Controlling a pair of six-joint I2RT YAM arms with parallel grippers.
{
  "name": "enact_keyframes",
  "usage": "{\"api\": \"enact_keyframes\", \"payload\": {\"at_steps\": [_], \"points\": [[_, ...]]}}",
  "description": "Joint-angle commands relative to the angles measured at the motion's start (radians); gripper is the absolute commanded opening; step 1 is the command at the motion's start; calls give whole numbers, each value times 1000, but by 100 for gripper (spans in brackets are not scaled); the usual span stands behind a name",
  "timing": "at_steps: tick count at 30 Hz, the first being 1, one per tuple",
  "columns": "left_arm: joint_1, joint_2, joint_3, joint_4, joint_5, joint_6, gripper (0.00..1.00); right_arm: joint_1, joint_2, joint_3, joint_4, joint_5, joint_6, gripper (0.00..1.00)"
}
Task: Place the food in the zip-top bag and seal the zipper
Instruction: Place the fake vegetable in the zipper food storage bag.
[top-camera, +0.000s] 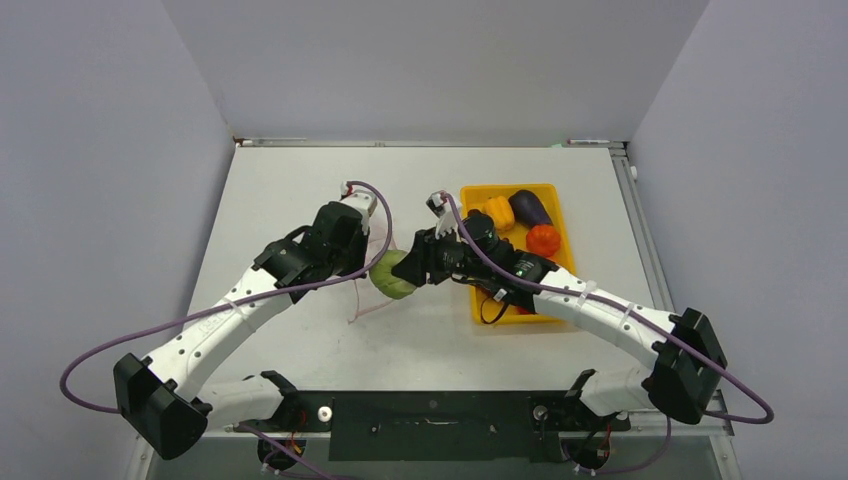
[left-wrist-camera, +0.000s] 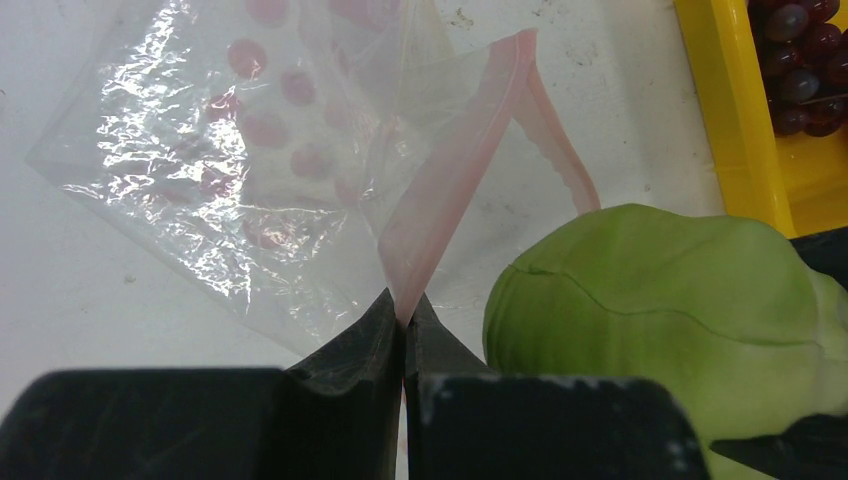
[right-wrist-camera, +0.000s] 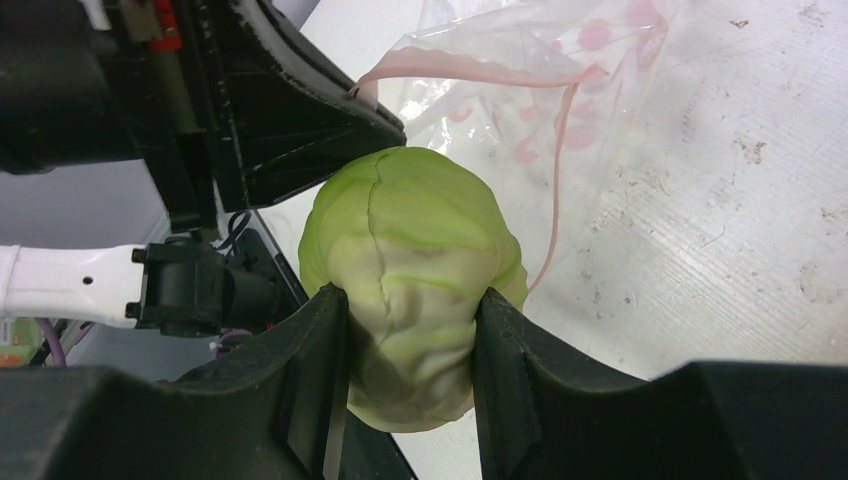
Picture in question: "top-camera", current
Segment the clear zip top bag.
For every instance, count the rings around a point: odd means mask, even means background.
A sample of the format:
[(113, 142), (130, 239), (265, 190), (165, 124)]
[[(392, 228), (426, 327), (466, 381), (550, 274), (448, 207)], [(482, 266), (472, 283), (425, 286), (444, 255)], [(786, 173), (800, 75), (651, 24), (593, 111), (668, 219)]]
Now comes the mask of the clear zip top bag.
[[(388, 238), (388, 224), (385, 214), (376, 212), (370, 218), (370, 234), (366, 249), (366, 263), (373, 260), (376, 254), (384, 246)], [(351, 325), (364, 317), (373, 315), (377, 311), (389, 306), (393, 300), (386, 297), (372, 284), (370, 276), (353, 280), (350, 282), (353, 292), (353, 309), (347, 316), (347, 324)]]

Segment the green cabbage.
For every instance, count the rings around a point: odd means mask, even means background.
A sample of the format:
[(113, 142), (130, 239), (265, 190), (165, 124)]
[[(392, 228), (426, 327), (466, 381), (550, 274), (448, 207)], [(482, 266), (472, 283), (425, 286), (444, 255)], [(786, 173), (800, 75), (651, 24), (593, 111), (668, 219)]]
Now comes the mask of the green cabbage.
[(384, 296), (392, 300), (401, 300), (412, 295), (417, 287), (397, 277), (392, 273), (394, 266), (399, 264), (407, 252), (404, 250), (387, 250), (382, 258), (369, 270), (369, 278), (373, 286)]

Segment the yellow plastic tray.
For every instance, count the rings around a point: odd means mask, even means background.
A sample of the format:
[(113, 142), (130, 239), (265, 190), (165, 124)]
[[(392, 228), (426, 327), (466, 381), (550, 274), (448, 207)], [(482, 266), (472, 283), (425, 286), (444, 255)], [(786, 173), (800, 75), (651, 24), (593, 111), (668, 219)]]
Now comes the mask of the yellow plastic tray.
[[(490, 197), (509, 198), (519, 190), (528, 190), (534, 193), (540, 200), (546, 213), (550, 216), (553, 227), (558, 231), (561, 242), (559, 250), (548, 259), (559, 266), (566, 268), (571, 274), (577, 275), (577, 268), (572, 253), (567, 226), (560, 204), (556, 187), (552, 184), (490, 184), (469, 185), (460, 189), (460, 202), (462, 203), (462, 215), (466, 216), (469, 210), (477, 209), (484, 212), (485, 204)], [(471, 319), (477, 325), (482, 325), (483, 320), (493, 319), (503, 308), (502, 302), (494, 302), (489, 299), (486, 291), (470, 288)], [(494, 327), (503, 325), (529, 325), (544, 323), (561, 323), (561, 320), (540, 314), (530, 314), (518, 307), (510, 306)]]

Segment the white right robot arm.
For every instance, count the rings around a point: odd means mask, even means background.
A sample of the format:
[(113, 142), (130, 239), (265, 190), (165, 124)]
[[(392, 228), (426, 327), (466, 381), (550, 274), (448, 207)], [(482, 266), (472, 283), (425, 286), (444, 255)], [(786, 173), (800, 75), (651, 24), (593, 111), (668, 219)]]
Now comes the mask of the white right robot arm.
[(618, 372), (585, 371), (565, 401), (567, 419), (589, 428), (602, 417), (655, 409), (694, 425), (707, 415), (727, 362), (709, 319), (627, 302), (533, 252), (517, 249), (479, 212), (450, 229), (416, 233), (391, 268), (416, 287), (445, 280), (469, 284), (497, 301), (564, 320), (635, 358)]

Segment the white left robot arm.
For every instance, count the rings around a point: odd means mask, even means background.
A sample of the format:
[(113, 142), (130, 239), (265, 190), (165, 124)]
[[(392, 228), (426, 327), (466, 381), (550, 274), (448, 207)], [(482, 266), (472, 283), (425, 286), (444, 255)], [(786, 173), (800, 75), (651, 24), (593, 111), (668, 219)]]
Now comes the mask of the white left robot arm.
[(214, 306), (144, 357), (123, 356), (113, 367), (119, 414), (164, 460), (190, 450), (211, 429), (262, 420), (289, 428), (297, 401), (272, 371), (229, 384), (211, 375), (267, 321), (310, 290), (348, 280), (365, 265), (369, 220), (377, 200), (355, 191), (323, 205), (312, 224), (268, 244)]

